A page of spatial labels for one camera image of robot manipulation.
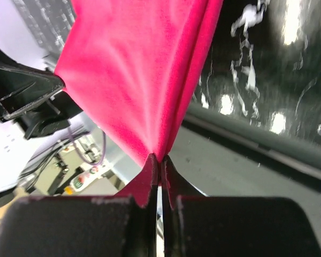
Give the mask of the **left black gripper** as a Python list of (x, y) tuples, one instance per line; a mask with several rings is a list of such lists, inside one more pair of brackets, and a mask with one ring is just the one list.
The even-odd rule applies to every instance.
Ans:
[(66, 129), (82, 112), (66, 92), (49, 99), (64, 87), (59, 76), (22, 65), (0, 50), (0, 120), (16, 118), (25, 139)]

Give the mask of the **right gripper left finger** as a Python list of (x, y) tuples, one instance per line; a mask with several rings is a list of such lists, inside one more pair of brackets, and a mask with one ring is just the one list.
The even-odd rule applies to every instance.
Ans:
[(155, 256), (158, 161), (115, 195), (28, 196), (0, 223), (0, 256)]

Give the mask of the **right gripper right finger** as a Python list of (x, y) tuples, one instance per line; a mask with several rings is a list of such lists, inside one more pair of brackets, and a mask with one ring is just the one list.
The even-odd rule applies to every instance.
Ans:
[(303, 209), (282, 197), (205, 196), (160, 166), (166, 256), (321, 256)]

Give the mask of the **bright pink t-shirt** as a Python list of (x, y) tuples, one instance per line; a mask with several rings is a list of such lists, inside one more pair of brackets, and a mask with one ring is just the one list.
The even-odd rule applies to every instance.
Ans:
[(198, 83), (221, 1), (73, 1), (55, 73), (137, 164), (171, 149)]

